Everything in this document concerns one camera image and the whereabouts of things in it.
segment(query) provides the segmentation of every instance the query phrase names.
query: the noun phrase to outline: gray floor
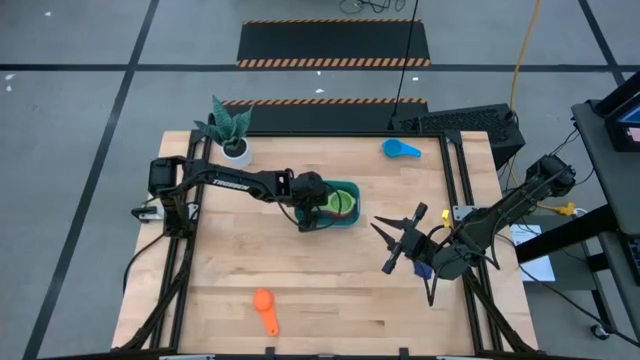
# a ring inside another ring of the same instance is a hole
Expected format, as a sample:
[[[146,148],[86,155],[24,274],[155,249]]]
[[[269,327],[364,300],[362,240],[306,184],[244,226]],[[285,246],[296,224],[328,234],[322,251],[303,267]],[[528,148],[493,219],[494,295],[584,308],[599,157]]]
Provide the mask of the gray floor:
[[[337,3],[160,0],[140,63],[233,64],[242,21],[349,17]],[[149,4],[0,0],[3,358],[20,358],[25,351],[124,75],[3,71],[4,65],[127,64]],[[410,17],[413,4],[407,1],[400,13],[375,15],[367,8],[352,17]],[[640,68],[638,2],[589,4],[616,61]],[[418,17],[424,19],[434,64],[514,64],[533,5],[533,0],[423,0]],[[607,65],[577,0],[543,2],[525,64]],[[612,73],[598,69],[521,74],[516,110],[527,146],[516,159],[519,177],[571,131],[571,105],[615,88]],[[39,356],[109,349],[122,272],[139,228],[129,210],[145,197],[148,162],[163,131],[189,129],[192,120],[204,119],[212,93],[227,99],[393,97],[399,78],[398,71],[135,73]],[[408,72],[402,95],[426,97],[432,110],[508,102],[511,79],[507,72]],[[317,89],[325,92],[316,94]],[[579,140],[560,155],[579,179],[591,170]],[[595,177],[549,203],[567,199],[585,209],[605,201]],[[603,283],[615,293],[609,274]],[[606,359],[640,355],[618,339],[594,339],[588,332],[591,321],[544,289],[527,286],[527,294],[541,349]],[[587,292],[569,295],[595,311]],[[621,329],[631,334],[619,299],[611,298]]]

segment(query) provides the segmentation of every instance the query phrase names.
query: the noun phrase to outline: cart wheel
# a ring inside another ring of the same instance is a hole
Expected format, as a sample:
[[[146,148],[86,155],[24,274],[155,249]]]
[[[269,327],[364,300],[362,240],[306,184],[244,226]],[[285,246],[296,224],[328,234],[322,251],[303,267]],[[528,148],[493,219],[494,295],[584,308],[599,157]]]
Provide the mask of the cart wheel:
[[[591,333],[600,340],[607,340],[609,338],[609,333],[600,324],[593,325],[591,327]]]

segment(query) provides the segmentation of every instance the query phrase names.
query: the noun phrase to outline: warning tape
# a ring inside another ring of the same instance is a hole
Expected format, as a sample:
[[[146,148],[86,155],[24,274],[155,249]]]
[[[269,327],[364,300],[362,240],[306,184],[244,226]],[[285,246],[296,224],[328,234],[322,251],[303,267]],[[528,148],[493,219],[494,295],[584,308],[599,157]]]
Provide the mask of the warning tape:
[[[411,22],[411,19],[296,19],[296,20],[247,20],[247,24],[295,24],[295,23],[350,23],[350,22]]]
[[[408,58],[407,67],[429,66],[427,58]],[[244,59],[236,66],[241,68],[292,68],[292,67],[399,67],[405,65],[404,58],[321,58],[321,59]]]
[[[307,104],[393,104],[396,98],[353,98],[353,99],[277,99],[277,100],[225,100],[223,105],[307,105]],[[424,98],[400,98],[398,103],[426,104]]]

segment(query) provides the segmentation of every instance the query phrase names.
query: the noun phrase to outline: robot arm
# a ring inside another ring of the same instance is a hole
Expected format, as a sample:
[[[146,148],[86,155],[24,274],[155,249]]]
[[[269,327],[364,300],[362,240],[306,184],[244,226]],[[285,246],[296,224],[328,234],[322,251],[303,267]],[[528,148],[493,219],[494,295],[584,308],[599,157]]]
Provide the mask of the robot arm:
[[[416,225],[427,211],[425,204],[418,205],[412,220],[376,217],[387,225],[403,230],[400,241],[395,242],[391,236],[371,224],[391,251],[382,271],[390,274],[398,257],[404,253],[407,258],[432,267],[435,276],[453,280],[480,263],[500,229],[527,215],[538,201],[568,193],[575,184],[574,177],[575,171],[555,155],[542,157],[527,170],[527,178],[522,185],[493,206],[469,213],[442,244],[431,240],[430,234],[416,230]]]
[[[182,182],[177,183],[178,166],[182,166]],[[291,169],[259,171],[250,173],[204,160],[188,160],[182,156],[158,158],[149,168],[149,193],[160,199],[164,209],[165,231],[170,236],[188,237],[191,214],[184,195],[199,184],[215,185],[227,189],[244,191],[257,200],[278,202],[302,210],[300,231],[312,230],[315,226],[312,209],[326,205],[328,192],[325,184],[315,172],[294,177]],[[140,218],[146,208],[136,208],[132,214]]]

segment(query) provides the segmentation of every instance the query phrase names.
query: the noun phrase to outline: orange spoon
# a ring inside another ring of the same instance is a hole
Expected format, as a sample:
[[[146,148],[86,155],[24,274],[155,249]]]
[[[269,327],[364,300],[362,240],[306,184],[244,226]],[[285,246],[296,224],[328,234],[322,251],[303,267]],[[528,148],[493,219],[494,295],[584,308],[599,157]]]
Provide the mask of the orange spoon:
[[[274,308],[273,294],[265,289],[256,290],[253,296],[253,307],[256,308],[262,322],[267,328],[267,334],[270,336],[276,336],[280,333],[278,328],[278,319],[276,319],[276,309]]]

